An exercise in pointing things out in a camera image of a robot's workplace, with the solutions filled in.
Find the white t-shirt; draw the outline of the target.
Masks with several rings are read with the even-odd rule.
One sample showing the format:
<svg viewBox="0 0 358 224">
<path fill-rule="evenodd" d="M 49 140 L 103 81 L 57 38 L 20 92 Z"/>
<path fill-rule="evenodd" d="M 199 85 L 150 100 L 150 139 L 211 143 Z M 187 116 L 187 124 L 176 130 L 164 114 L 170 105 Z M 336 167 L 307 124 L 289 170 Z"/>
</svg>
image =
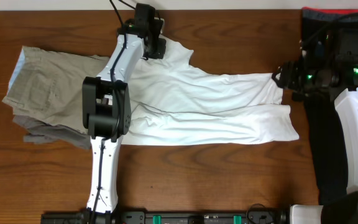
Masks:
<svg viewBox="0 0 358 224">
<path fill-rule="evenodd" d="M 138 146 L 262 144 L 299 138 L 269 73 L 213 75 L 190 65 L 169 40 L 161 60 L 137 62 L 129 80 L 132 121 L 123 143 Z"/>
</svg>

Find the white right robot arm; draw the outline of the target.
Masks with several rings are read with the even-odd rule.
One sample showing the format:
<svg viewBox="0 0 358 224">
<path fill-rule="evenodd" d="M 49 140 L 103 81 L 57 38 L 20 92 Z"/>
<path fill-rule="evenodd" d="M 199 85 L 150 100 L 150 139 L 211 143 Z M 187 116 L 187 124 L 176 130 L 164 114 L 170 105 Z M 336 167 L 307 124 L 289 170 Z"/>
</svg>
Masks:
<svg viewBox="0 0 358 224">
<path fill-rule="evenodd" d="M 305 102 L 320 204 L 293 205 L 288 223 L 358 223 L 358 63 L 308 68 L 289 62 L 272 74 Z"/>
</svg>

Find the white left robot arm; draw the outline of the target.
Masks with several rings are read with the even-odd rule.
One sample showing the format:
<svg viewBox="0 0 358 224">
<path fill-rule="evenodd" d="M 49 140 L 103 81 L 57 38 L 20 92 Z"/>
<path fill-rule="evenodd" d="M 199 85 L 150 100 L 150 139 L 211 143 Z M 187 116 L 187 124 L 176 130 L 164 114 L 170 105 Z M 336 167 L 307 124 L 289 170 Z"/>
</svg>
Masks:
<svg viewBox="0 0 358 224">
<path fill-rule="evenodd" d="M 83 126 L 91 138 L 93 166 L 87 208 L 93 215 L 112 214 L 118 203 L 116 180 L 119 150 L 131 125 L 128 81 L 140 59 L 162 59 L 165 21 L 157 17 L 142 26 L 128 20 L 118 30 L 117 45 L 96 77 L 82 86 Z"/>
</svg>

